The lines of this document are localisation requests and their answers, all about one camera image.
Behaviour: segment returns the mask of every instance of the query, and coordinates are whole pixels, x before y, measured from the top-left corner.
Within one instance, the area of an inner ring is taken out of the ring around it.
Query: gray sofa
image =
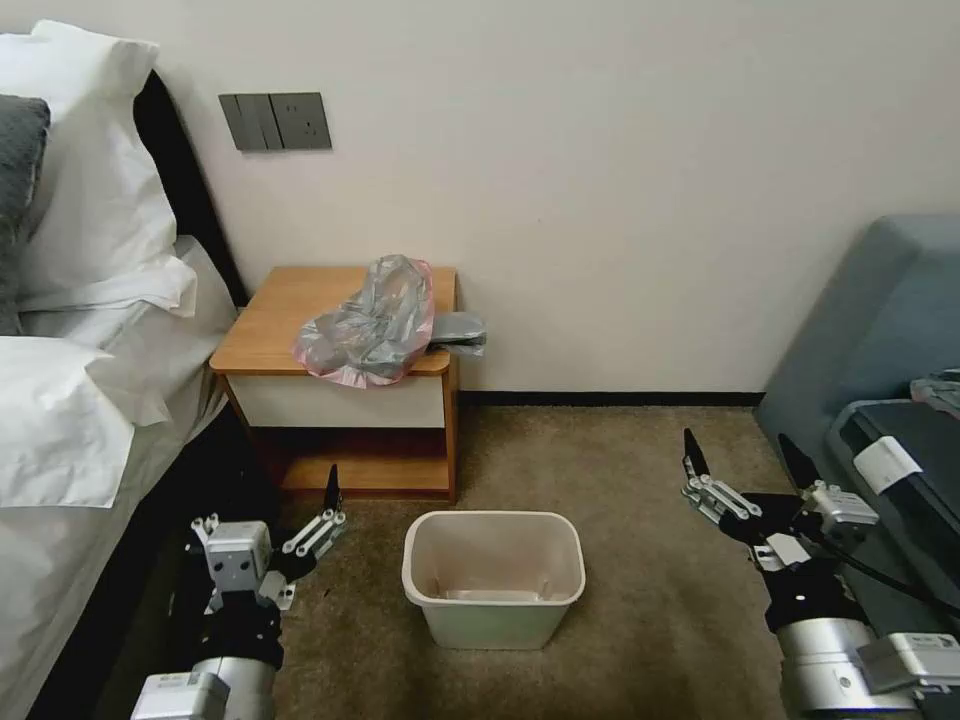
[[[860,492],[878,509],[883,527],[858,550],[859,559],[960,604],[960,591],[931,570],[887,499],[867,494],[840,436],[844,420],[870,405],[864,401],[905,398],[911,380],[950,367],[960,367],[960,215],[885,217],[847,254],[770,380],[757,421],[775,448],[786,433],[824,480]],[[903,403],[901,412],[918,409],[920,421],[925,406]],[[960,446],[938,452],[960,453]],[[845,575],[879,633],[957,634],[955,623],[925,605],[856,571]],[[928,699],[924,713],[958,718],[960,696]]]

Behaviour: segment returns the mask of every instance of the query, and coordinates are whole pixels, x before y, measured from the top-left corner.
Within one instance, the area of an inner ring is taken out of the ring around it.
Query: gray plastic bag
[[[457,355],[483,357],[487,326],[479,315],[468,312],[441,313],[433,319],[431,348],[443,348]]]
[[[349,387],[390,385],[407,374],[433,333],[430,265],[385,255],[363,288],[300,329],[293,356],[311,375]]]
[[[910,397],[960,420],[960,370],[943,370],[910,383]]]

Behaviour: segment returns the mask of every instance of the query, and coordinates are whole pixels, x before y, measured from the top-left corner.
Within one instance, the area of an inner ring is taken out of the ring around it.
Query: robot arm
[[[193,521],[213,581],[198,659],[190,672],[148,677],[131,720],[272,720],[281,612],[293,602],[295,581],[346,530],[341,505],[334,465],[322,511],[279,548],[260,521]]]
[[[767,627],[783,652],[784,707],[797,719],[916,716],[924,693],[960,685],[960,645],[936,633],[874,636],[826,548],[852,551],[879,518],[858,495],[826,486],[789,438],[780,442],[801,495],[740,494],[714,480],[690,430],[682,493],[749,548],[770,595]]]

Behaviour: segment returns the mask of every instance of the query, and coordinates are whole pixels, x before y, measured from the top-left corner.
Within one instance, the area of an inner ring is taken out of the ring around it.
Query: nightstand
[[[284,490],[320,490],[332,463],[347,493],[456,498],[457,359],[420,357],[394,385],[358,390],[309,375],[300,328],[360,289],[363,267],[278,267],[210,359]],[[456,308],[456,270],[433,268],[438,313]]]

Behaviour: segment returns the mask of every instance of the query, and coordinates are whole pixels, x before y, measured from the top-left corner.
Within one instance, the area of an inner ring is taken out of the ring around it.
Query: bed sheet
[[[32,335],[98,347],[160,390],[171,422],[137,428],[113,506],[0,509],[0,708],[30,710],[73,631],[137,504],[225,398],[206,362],[236,309],[203,247],[179,238],[177,255],[197,273],[193,317],[144,302],[127,308],[26,313]]]

